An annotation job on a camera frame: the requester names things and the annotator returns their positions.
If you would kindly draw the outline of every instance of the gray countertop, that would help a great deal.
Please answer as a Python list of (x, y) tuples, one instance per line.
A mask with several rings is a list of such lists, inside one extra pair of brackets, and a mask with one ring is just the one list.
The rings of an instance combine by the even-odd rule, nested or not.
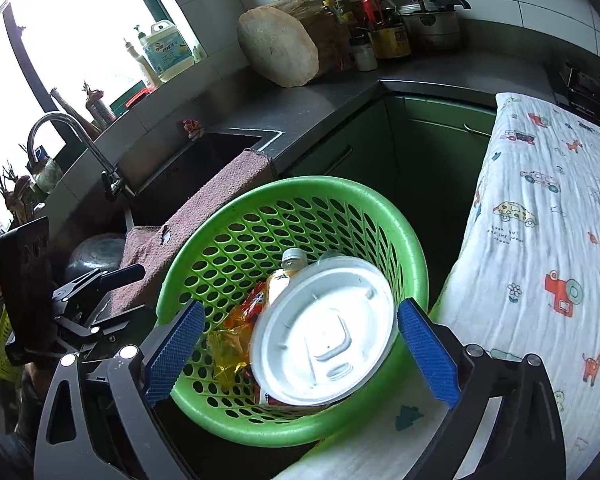
[[(282, 134), (262, 152), (279, 172), (286, 170), (325, 134), (372, 99), (404, 92), (496, 107), (499, 92), (519, 92), (555, 102), (544, 69), (528, 60), (493, 52), (459, 52), (383, 62), (372, 72), (335, 73), (299, 88), (279, 88), (251, 73), (258, 82), (241, 84), (232, 110), (209, 128), (269, 130)], [(220, 84), (226, 86), (230, 81)]]

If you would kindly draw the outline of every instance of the pink cloth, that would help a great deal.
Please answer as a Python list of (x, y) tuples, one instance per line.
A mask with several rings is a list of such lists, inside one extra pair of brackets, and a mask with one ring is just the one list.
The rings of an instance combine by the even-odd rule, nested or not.
[(120, 267), (141, 264), (145, 276), (140, 282), (112, 292), (111, 313), (119, 314), (133, 306), (156, 301), (171, 262), (194, 231), (235, 197), (275, 178), (275, 169), (268, 156), (244, 150), (163, 226), (131, 229), (126, 234)]

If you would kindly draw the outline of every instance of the pressure cooker handle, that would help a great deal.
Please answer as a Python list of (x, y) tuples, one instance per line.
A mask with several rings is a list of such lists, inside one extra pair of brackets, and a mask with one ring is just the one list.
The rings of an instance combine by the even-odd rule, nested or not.
[(471, 9), (471, 5), (467, 0), (429, 0), (435, 6), (442, 10), (455, 10), (456, 6), (460, 5), (463, 9)]

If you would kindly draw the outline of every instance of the drawer handle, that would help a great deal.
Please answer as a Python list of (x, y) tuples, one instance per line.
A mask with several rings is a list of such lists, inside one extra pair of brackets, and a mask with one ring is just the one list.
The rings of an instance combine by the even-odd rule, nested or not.
[(478, 130), (474, 130), (472, 128), (469, 128), (469, 126), (467, 126), (467, 124), (464, 124), (464, 129), (467, 130), (470, 134), (476, 134), (476, 135), (480, 135), (483, 137), (488, 137), (491, 139), (491, 134), (486, 134), (485, 132), (479, 132)]
[(351, 146), (347, 146), (344, 151), (338, 155), (335, 160), (327, 166), (327, 169), (324, 170), (324, 174), (328, 175), (332, 173), (340, 164), (342, 164), (346, 158), (353, 153), (353, 148)]

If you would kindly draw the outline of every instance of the window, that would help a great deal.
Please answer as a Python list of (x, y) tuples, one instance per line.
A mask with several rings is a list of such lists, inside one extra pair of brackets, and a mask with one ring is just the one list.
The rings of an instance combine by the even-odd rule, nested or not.
[[(34, 94), (5, 22), (0, 20), (0, 174), (7, 161), (16, 174), (28, 174), (27, 156), (19, 144), (26, 143), (32, 124), (48, 110), (41, 98), (50, 104), (47, 94), (52, 88), (58, 88), (71, 106), (91, 120), (84, 108), (85, 81), (103, 90), (104, 101), (110, 105), (141, 80), (138, 65), (125, 48), (129, 40), (142, 52), (136, 25), (149, 34), (152, 23), (171, 19), (189, 47), (202, 52), (174, 0), (10, 0), (10, 4), (20, 36), (17, 41), (22, 42), (46, 95)], [(65, 146), (56, 128), (44, 124), (36, 136), (36, 146), (44, 146), (50, 156)], [(0, 227), (6, 230), (10, 222), (11, 214), (0, 195)]]

